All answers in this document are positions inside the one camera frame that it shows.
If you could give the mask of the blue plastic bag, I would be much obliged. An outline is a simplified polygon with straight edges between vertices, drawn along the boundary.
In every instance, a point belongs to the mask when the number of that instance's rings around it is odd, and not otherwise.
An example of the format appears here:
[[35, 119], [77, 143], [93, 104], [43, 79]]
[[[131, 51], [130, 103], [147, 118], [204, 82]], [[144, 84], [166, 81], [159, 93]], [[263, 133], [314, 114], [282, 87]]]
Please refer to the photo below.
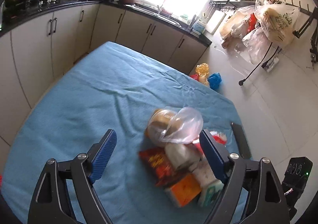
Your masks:
[[217, 91], [222, 82], [222, 77], [220, 73], [213, 73], [207, 78], [207, 81], [209, 83], [210, 88], [213, 89], [214, 91]]

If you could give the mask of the white tube bottle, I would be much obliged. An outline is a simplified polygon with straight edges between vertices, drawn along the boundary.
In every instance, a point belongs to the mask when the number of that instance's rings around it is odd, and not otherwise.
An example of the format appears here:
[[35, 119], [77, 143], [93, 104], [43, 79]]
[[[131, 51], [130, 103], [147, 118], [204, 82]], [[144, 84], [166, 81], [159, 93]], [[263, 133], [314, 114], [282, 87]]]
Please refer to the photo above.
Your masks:
[[201, 188], [217, 181], [207, 159], [193, 145], [168, 143], [164, 147], [167, 158], [176, 171], [188, 170], [199, 182]]

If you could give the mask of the red white crumpled wrapper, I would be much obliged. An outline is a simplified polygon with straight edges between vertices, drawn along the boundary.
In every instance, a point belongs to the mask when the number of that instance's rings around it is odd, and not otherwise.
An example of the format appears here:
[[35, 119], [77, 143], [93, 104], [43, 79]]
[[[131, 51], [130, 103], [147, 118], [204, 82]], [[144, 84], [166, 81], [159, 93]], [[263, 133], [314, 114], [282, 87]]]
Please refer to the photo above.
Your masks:
[[[218, 132], [218, 131], [209, 131], [210, 135], [214, 138], [214, 140], [222, 145], [226, 145], [227, 144], [227, 136], [226, 134], [222, 133], [222, 132]], [[196, 140], [193, 141], [193, 144], [195, 146], [195, 148], [201, 153], [203, 154], [203, 149], [200, 145], [200, 141], [199, 141], [200, 136], [198, 136], [198, 138]]]

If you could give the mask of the orange medicine box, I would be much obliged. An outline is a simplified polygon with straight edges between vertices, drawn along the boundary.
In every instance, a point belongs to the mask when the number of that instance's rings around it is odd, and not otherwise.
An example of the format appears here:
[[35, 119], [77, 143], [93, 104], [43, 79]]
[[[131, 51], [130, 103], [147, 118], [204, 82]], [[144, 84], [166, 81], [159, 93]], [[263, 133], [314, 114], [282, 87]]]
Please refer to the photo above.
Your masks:
[[200, 183], [192, 173], [188, 173], [177, 183], [165, 189], [167, 196], [178, 208], [189, 204], [201, 191]]

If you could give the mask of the yellow plastic bag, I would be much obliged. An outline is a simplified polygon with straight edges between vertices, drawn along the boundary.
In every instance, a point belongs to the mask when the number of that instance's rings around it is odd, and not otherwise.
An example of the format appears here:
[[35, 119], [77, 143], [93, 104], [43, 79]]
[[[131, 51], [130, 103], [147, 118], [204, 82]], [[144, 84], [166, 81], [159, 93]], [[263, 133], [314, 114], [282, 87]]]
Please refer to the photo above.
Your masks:
[[195, 72], [198, 75], [198, 81], [205, 84], [209, 77], [209, 65], [207, 63], [198, 64], [195, 68]]

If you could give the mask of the hanging plastic bags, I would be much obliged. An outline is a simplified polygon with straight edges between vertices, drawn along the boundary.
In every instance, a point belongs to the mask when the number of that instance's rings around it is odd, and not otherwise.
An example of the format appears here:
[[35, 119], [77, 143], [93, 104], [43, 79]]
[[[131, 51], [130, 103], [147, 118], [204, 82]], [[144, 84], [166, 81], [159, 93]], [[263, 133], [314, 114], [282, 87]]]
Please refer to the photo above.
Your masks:
[[286, 3], [256, 3], [237, 9], [219, 33], [223, 42], [241, 40], [245, 60], [258, 64], [270, 45], [284, 49], [292, 43], [299, 14]]

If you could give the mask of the blue towel tablecloth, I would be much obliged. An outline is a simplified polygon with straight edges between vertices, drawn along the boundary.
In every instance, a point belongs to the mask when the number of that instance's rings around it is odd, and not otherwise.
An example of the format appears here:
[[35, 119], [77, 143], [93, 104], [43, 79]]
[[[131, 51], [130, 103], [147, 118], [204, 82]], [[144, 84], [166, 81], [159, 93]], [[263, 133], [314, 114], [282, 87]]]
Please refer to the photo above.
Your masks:
[[114, 223], [203, 223], [211, 207], [192, 201], [176, 207], [138, 153], [151, 147], [144, 131], [159, 108], [199, 111], [204, 128], [224, 133], [237, 152], [231, 123], [240, 122], [234, 104], [221, 94], [156, 60], [107, 42], [76, 64], [42, 98], [16, 136], [3, 173], [1, 192], [27, 222], [31, 198], [50, 158], [71, 160], [107, 130], [117, 145], [94, 188]]

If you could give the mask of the clear plastic bag with bun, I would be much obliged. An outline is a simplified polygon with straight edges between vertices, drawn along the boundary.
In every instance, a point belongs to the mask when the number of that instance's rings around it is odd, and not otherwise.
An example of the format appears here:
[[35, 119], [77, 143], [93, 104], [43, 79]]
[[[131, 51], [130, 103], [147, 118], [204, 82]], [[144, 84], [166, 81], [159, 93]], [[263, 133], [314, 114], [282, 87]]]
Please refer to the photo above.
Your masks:
[[148, 121], [145, 135], [159, 147], [165, 147], [166, 143], [190, 144], [198, 138], [203, 123], [201, 113], [191, 107], [178, 112], [157, 109]]

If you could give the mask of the lower kitchen cabinets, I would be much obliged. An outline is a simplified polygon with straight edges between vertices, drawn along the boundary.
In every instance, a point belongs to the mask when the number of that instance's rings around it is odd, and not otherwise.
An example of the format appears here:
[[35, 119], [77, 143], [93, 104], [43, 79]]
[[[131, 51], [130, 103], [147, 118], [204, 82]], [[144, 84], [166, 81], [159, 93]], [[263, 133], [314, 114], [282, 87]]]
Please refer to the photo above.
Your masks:
[[12, 144], [48, 87], [108, 41], [186, 74], [211, 44], [170, 19], [132, 6], [76, 3], [25, 18], [1, 34], [1, 138]]

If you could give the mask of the teal tissue pack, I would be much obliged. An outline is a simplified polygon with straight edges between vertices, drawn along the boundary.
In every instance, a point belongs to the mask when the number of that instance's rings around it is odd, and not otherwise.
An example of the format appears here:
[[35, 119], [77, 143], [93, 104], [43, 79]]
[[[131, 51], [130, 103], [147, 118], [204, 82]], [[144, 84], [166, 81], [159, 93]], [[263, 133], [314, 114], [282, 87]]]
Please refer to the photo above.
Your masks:
[[198, 205], [200, 207], [214, 206], [223, 189], [223, 186], [223, 183], [218, 180], [203, 188], [198, 200]]

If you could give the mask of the red orange chip bag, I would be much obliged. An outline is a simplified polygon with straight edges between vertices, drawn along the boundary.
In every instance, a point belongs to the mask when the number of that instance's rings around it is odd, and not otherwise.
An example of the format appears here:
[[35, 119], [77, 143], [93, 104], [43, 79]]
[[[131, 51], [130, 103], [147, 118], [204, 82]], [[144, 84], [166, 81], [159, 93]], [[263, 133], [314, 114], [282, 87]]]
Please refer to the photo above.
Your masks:
[[186, 169], [176, 170], [162, 147], [153, 147], [140, 151], [139, 158], [156, 178], [157, 187], [173, 185], [189, 174]]

